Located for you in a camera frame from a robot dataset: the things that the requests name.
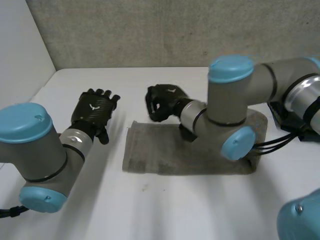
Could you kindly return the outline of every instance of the screw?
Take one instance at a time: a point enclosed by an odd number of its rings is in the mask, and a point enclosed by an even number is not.
[[[299,204],[298,206],[295,207],[295,210],[298,214],[301,214],[304,210],[304,207]]]

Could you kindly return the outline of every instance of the gray towel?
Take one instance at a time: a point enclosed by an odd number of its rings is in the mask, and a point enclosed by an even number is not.
[[[248,124],[264,142],[268,120],[260,112],[249,109]],[[246,156],[229,161],[203,142],[181,138],[177,124],[138,123],[128,129],[122,170],[130,173],[159,175],[245,175],[256,171],[259,156]]]

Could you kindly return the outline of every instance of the black band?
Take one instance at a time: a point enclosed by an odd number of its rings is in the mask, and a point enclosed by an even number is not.
[[[320,110],[320,96],[305,110],[303,120],[310,125],[314,115]]]
[[[199,117],[200,117],[205,111],[207,111],[207,108],[202,109],[202,110],[198,113],[198,115],[194,118],[193,124],[192,124],[192,130],[193,130],[193,132],[195,132],[196,123],[197,123]]]
[[[212,119],[208,118],[209,122],[211,122],[211,123],[213,123],[215,125],[218,125],[220,127],[236,127],[236,126],[244,124],[246,119],[247,118],[245,117],[243,120],[241,120],[240,122],[236,122],[236,123],[220,123],[220,122],[217,122],[215,120],[212,120]]]
[[[79,149],[75,148],[74,146],[68,145],[68,144],[62,144],[62,146],[64,148],[71,149],[72,151],[75,151],[82,158],[83,162],[85,162],[86,158],[85,158],[84,154]]]
[[[272,86],[272,92],[271,92],[271,95],[270,95],[270,98],[269,98],[269,101],[271,101],[276,93],[277,93],[277,89],[278,89],[278,82],[277,82],[277,79],[276,79],[276,75],[275,75],[275,72],[274,70],[272,69],[272,67],[270,67],[268,64],[266,63],[262,63],[261,65],[265,66],[269,72],[270,72],[270,75],[272,77],[272,82],[273,82],[273,86]]]
[[[297,86],[299,83],[301,83],[303,80],[305,79],[308,79],[310,77],[313,77],[313,76],[317,76],[319,74],[317,73],[310,73],[310,74],[307,74],[307,75],[304,75],[302,77],[300,77],[298,80],[296,80],[294,83],[292,83],[288,89],[284,92],[283,96],[282,96],[282,102],[284,103],[286,101],[286,98],[288,96],[288,94],[291,92],[292,89],[294,89],[295,86]]]
[[[65,158],[64,164],[55,173],[53,173],[53,174],[51,174],[49,176],[46,176],[44,178],[40,178],[40,179],[27,179],[27,178],[24,178],[24,180],[26,180],[29,183],[41,183],[41,182],[44,182],[44,181],[48,181],[49,179],[52,179],[55,176],[57,176],[59,173],[61,173],[65,169],[65,167],[67,166],[67,163],[68,163],[68,157]]]

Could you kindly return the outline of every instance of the blue joint cap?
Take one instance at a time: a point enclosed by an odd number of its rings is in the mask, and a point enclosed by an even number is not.
[[[0,110],[0,142],[32,142],[45,136],[52,127],[51,117],[37,103],[14,104]]]
[[[66,200],[67,197],[62,193],[38,186],[25,186],[19,195],[23,206],[41,213],[58,212]]]
[[[220,56],[210,64],[208,80],[215,84],[233,83],[248,77],[254,68],[254,62],[247,56]]]
[[[320,190],[286,203],[278,213],[280,240],[320,239]]]
[[[315,63],[315,65],[317,65],[318,66],[318,69],[320,70],[320,60],[319,59],[317,59],[317,58],[315,58],[315,57],[313,57],[313,56],[307,56],[307,57],[305,57],[306,59],[309,59],[309,60],[311,60],[313,63]]]
[[[252,149],[256,134],[249,126],[244,126],[233,133],[222,145],[221,155],[229,160],[239,160]]]

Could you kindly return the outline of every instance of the gray wall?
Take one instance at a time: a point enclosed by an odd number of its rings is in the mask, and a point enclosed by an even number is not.
[[[320,0],[27,0],[57,70],[320,54]]]

